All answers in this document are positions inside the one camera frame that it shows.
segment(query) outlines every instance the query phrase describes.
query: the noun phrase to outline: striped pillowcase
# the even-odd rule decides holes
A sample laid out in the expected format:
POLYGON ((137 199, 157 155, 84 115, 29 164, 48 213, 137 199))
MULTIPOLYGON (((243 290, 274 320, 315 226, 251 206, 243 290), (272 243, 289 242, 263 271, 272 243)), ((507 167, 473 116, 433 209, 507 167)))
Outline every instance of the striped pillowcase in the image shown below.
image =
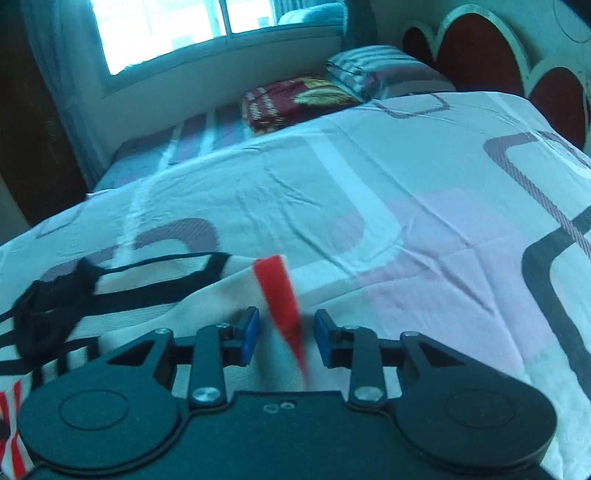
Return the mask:
POLYGON ((437 70, 387 45, 337 53, 327 62, 327 68, 329 75, 366 101, 456 91, 437 70))

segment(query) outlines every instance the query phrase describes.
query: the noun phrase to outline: red cloth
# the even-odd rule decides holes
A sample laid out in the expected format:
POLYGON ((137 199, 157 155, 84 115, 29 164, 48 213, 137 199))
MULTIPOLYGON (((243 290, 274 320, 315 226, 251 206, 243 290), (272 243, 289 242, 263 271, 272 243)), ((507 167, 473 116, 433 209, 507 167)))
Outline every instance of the red cloth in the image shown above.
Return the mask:
POLYGON ((242 112, 259 135, 358 104, 355 97, 328 80, 307 74, 247 91, 242 112))

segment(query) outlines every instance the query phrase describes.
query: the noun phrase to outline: window frame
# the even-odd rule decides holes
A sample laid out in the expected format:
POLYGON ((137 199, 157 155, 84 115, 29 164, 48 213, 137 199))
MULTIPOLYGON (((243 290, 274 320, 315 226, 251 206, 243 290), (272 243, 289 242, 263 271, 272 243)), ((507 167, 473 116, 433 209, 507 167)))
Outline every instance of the window frame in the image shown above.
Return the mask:
POLYGON ((100 80, 103 86, 103 97, 119 90, 125 89, 134 83, 141 82, 160 73, 167 72, 186 63, 203 59, 205 57, 220 55, 222 53, 239 50, 240 48, 253 47, 279 41, 296 40, 299 38, 327 38, 342 37, 345 26, 342 22, 310 22, 305 24, 276 25, 263 27, 257 30, 249 30, 241 33, 233 33, 230 28, 230 19, 226 0, 219 0, 220 9, 226 35, 195 43, 186 47, 173 50, 165 55, 133 65, 116 75, 112 75, 106 61, 102 41, 99 34, 99 26, 92 0, 85 1, 85 23, 90 32, 93 57, 96 59, 100 80))

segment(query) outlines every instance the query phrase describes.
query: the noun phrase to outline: wall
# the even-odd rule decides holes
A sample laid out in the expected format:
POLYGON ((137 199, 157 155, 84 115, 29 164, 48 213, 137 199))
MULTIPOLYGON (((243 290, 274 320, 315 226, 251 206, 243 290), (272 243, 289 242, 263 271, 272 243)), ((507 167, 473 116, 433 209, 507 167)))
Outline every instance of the wall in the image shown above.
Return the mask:
POLYGON ((560 26, 576 40, 591 37, 591 29, 560 0, 372 0, 380 39, 391 44, 400 44, 408 20, 420 20, 436 33, 445 16, 466 3, 478 4, 501 17, 523 43, 532 65, 551 56, 568 57, 584 65, 591 76, 591 41, 577 44, 560 26))
POLYGON ((78 101, 109 155, 126 140, 237 101, 249 88, 316 69, 340 49, 336 33, 243 47, 180 65, 105 96, 91 39, 83 27, 82 2, 68 5, 64 35, 69 40, 78 101))
POLYGON ((29 230, 29 224, 0 177, 0 245, 29 230))

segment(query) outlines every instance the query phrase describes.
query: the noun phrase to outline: window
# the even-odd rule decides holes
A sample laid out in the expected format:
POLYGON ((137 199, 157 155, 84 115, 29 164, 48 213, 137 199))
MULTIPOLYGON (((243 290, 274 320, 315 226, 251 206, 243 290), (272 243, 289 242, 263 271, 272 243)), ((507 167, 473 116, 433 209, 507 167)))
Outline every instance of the window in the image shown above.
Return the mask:
POLYGON ((91 0, 111 75, 189 45, 278 25, 342 23, 342 0, 91 0))

